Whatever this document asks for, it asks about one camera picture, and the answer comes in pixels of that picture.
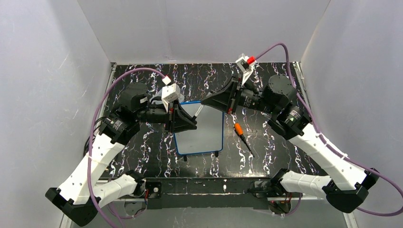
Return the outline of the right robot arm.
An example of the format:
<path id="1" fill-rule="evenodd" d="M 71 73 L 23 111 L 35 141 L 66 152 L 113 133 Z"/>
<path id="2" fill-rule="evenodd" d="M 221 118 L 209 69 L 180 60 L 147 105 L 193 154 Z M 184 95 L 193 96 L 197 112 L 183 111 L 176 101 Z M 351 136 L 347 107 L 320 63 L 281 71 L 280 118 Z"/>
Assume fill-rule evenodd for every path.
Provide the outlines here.
<path id="1" fill-rule="evenodd" d="M 296 96 L 297 90 L 284 75 L 271 76 L 262 91 L 243 87 L 239 78 L 232 77 L 201 103 L 228 114 L 238 106 L 269 114 L 271 129 L 302 149 L 326 172 L 314 176 L 281 169 L 268 184 L 250 189 L 256 197 L 299 192 L 326 199 L 339 211 L 350 213 L 364 202 L 378 178 L 333 153 L 317 135 L 308 113 L 293 103 Z"/>

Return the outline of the white marker pen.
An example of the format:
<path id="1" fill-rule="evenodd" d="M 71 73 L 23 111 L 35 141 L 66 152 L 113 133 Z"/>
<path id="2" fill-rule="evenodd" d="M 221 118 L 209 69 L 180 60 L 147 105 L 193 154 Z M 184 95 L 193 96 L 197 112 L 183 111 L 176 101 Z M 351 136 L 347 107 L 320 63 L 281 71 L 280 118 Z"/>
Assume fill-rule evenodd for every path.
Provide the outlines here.
<path id="1" fill-rule="evenodd" d="M 197 109 L 196 113 L 194 114 L 193 118 L 197 118 L 200 114 L 200 112 L 202 111 L 202 109 L 204 108 L 204 105 L 200 105 L 199 108 Z"/>

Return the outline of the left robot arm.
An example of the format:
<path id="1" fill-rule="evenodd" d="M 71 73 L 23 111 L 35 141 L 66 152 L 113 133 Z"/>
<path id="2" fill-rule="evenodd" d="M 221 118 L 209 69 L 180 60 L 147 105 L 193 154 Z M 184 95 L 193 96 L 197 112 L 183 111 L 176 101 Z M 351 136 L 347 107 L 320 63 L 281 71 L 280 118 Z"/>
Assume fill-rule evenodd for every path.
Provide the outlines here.
<path id="1" fill-rule="evenodd" d="M 119 96 L 113 111 L 101 122 L 97 135 L 88 141 L 88 150 L 72 174 L 46 198 L 68 218 L 83 227 L 99 210 L 123 196 L 142 200 L 158 197 L 159 187 L 147 184 L 141 173 L 130 170 L 102 185 L 98 179 L 115 156 L 139 132 L 141 123 L 165 125 L 165 131 L 179 133 L 197 128 L 196 121 L 181 107 L 182 94 L 175 83 L 164 86 L 150 98 L 144 83 L 129 85 Z"/>

